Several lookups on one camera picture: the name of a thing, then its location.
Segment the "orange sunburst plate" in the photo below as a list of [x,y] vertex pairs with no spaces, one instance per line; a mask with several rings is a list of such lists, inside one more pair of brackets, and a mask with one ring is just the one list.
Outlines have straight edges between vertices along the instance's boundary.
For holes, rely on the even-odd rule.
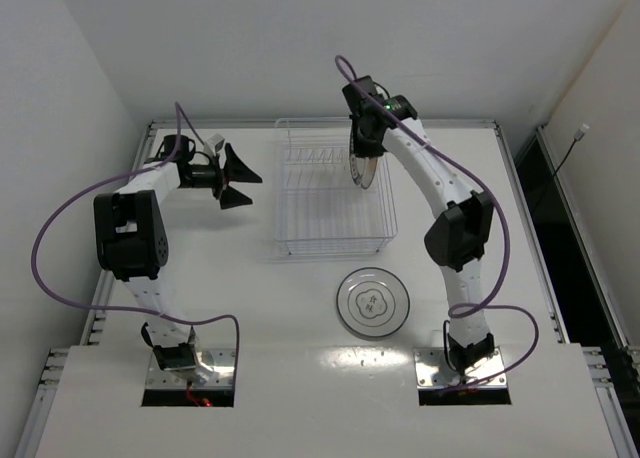
[[362,189],[369,189],[373,184],[378,168],[378,161],[378,157],[364,159],[364,171],[360,183]]

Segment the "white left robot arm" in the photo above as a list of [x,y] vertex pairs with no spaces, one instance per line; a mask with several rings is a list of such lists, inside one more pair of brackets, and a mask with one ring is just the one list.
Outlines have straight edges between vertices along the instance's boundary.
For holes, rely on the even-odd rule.
[[184,317],[163,268],[169,241],[160,205],[179,188],[208,189],[227,210],[252,200],[234,183],[262,179],[219,135],[197,149],[192,139],[165,137],[161,155],[148,161],[128,184],[93,201],[98,261],[124,283],[148,319],[141,334],[158,367],[191,384],[214,376],[213,356],[198,343],[195,327]]

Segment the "dark green ring plate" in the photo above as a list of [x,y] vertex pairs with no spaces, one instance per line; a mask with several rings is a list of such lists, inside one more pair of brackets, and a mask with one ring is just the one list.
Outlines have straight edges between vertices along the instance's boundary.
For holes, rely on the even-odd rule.
[[351,179],[356,186],[360,186],[362,183],[362,172],[359,168],[359,158],[355,153],[355,135],[356,132],[354,128],[350,130],[349,136],[349,170],[351,174]]

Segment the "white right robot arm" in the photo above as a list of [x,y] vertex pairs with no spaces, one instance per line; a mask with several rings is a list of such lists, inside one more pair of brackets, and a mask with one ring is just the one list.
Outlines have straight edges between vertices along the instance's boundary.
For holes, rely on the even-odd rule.
[[401,95],[386,98],[369,76],[342,89],[350,111],[349,160],[352,180],[368,188],[377,160],[390,153],[400,162],[427,200],[434,223],[424,245],[440,267],[451,308],[480,301],[481,258],[489,239],[494,204],[475,190],[425,136],[417,112]]

